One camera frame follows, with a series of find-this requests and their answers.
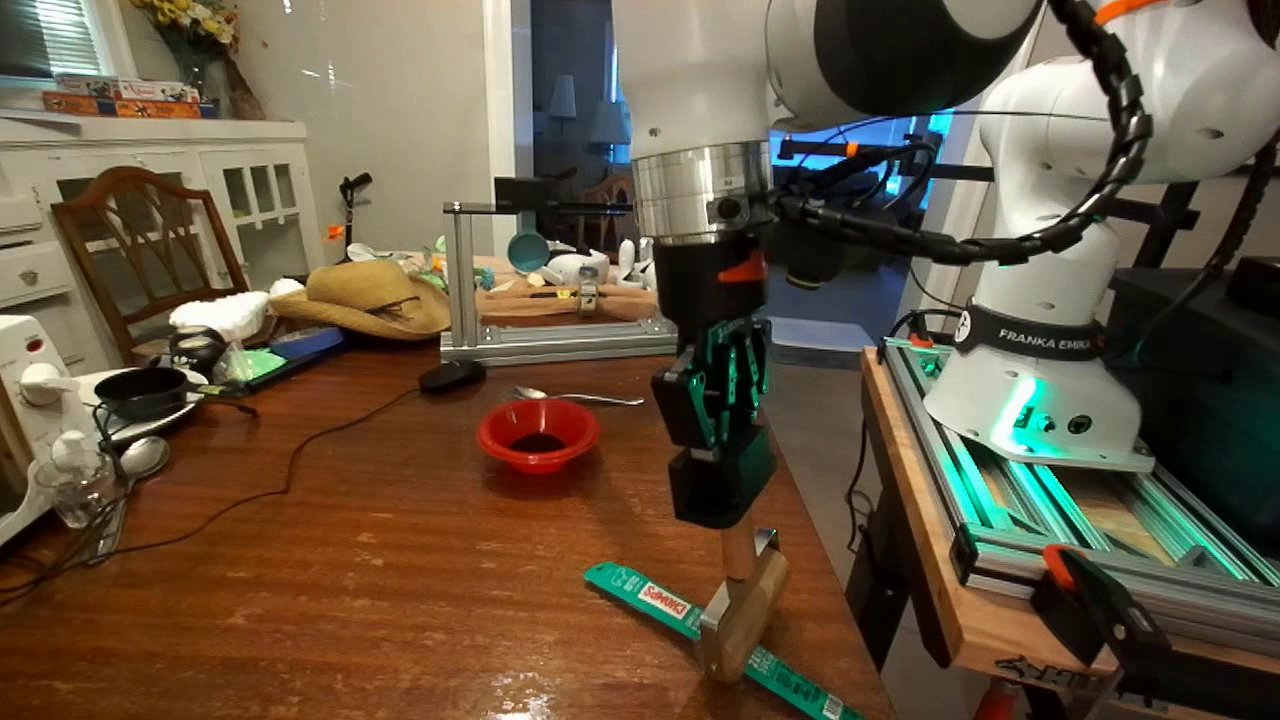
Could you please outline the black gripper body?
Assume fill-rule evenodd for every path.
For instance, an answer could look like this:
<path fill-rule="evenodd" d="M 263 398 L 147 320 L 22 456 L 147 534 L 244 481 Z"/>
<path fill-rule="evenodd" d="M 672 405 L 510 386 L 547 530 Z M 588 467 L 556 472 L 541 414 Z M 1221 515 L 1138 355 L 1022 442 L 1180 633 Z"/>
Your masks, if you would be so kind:
<path fill-rule="evenodd" d="M 750 242 L 661 242 L 661 317 L 676 359 L 652 377 L 676 456 L 672 509 L 730 527 L 762 490 L 774 456 L 758 422 L 768 390 L 762 255 Z"/>

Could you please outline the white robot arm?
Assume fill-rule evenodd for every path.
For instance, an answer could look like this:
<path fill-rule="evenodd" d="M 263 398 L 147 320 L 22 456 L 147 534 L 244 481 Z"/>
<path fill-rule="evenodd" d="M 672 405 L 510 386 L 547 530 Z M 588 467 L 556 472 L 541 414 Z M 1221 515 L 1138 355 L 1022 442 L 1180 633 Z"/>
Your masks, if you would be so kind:
<path fill-rule="evenodd" d="M 612 0 L 637 221 L 676 365 L 652 381 L 672 505 L 730 527 L 770 477 L 762 271 L 866 242 L 981 271 L 922 408 L 1010 461 L 1143 472 L 1138 405 L 1096 304 L 1127 182 L 1206 181 L 1280 126 L 1280 51 L 1246 0 Z M 774 126 L 971 101 L 997 228 L 838 211 L 768 166 Z"/>

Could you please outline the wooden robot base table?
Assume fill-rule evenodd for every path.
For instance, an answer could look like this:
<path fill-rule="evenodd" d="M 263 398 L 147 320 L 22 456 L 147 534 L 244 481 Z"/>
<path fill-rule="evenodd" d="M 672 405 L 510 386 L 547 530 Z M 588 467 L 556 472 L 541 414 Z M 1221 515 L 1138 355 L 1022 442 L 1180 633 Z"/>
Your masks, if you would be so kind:
<path fill-rule="evenodd" d="M 849 580 L 875 653 L 911 618 L 934 663 L 1061 691 L 1138 698 L 1119 661 L 1079 663 L 1037 615 L 1047 542 L 1079 548 L 1164 628 L 1174 653 L 1280 676 L 1280 570 L 1174 477 L 1079 472 L 1007 461 L 922 411 L 931 349 L 882 343 L 861 359 L 879 499 Z"/>

